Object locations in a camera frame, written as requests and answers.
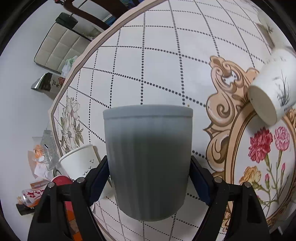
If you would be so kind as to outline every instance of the wooden chair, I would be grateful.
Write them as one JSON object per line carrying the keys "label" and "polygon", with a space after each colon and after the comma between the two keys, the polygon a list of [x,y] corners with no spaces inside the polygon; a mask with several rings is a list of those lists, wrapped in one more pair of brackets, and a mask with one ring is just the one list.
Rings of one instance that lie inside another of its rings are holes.
{"label": "wooden chair", "polygon": [[[128,11],[128,8],[120,1],[120,0],[91,0],[95,2],[96,4],[100,5],[104,9],[106,9],[109,13],[111,13],[114,17],[119,18],[122,14],[124,14],[126,11]],[[139,4],[138,0],[132,0],[135,6]],[[102,20],[96,18],[95,16],[82,11],[76,7],[73,6],[74,0],[65,0],[64,1],[64,8],[73,14],[76,14],[93,24],[99,26],[103,30],[106,30],[109,28],[109,25],[103,22]]]}

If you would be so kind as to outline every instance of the gray cup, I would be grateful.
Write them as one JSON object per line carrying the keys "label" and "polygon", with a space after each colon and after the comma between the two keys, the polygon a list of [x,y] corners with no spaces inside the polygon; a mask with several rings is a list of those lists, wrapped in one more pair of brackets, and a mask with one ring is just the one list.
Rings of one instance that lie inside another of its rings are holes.
{"label": "gray cup", "polygon": [[141,221],[173,215],[186,195],[193,110],[135,105],[107,109],[103,117],[118,207]]}

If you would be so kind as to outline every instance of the yellow flower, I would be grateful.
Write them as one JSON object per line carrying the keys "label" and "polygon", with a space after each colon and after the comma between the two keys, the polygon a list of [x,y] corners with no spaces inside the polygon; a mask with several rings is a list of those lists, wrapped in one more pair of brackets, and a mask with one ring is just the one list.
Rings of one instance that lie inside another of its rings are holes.
{"label": "yellow flower", "polygon": [[247,167],[244,171],[244,176],[241,177],[239,180],[239,184],[242,184],[243,182],[249,182],[252,185],[257,184],[260,181],[261,178],[261,172],[258,171],[257,167]]}

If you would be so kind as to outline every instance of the paper cup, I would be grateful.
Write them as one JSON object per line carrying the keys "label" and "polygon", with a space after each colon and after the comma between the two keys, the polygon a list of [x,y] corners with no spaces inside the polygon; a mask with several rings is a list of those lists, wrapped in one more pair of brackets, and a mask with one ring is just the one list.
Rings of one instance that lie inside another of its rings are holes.
{"label": "paper cup", "polygon": [[92,144],[84,145],[68,152],[60,158],[59,162],[72,180],[86,177],[92,168],[96,168],[99,165],[99,160],[96,157]]}
{"label": "paper cup", "polygon": [[266,28],[271,40],[276,48],[292,47],[287,37],[276,25],[276,23],[262,10],[258,12],[258,19]]}
{"label": "paper cup", "polygon": [[138,105],[103,111],[118,207],[142,221],[165,219],[183,205],[192,146],[193,110]]}
{"label": "paper cup", "polygon": [[259,117],[274,125],[296,103],[296,55],[275,49],[260,74],[248,88],[248,96]]}

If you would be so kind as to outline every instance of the red carnation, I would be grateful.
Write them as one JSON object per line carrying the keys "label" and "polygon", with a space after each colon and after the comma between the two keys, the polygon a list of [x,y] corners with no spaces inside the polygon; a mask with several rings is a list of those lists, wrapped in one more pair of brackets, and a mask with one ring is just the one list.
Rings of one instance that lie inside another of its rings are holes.
{"label": "red carnation", "polygon": [[263,127],[260,131],[255,133],[254,137],[250,138],[251,146],[249,147],[249,157],[252,161],[259,163],[266,154],[270,152],[270,144],[272,143],[272,134],[269,129]]}

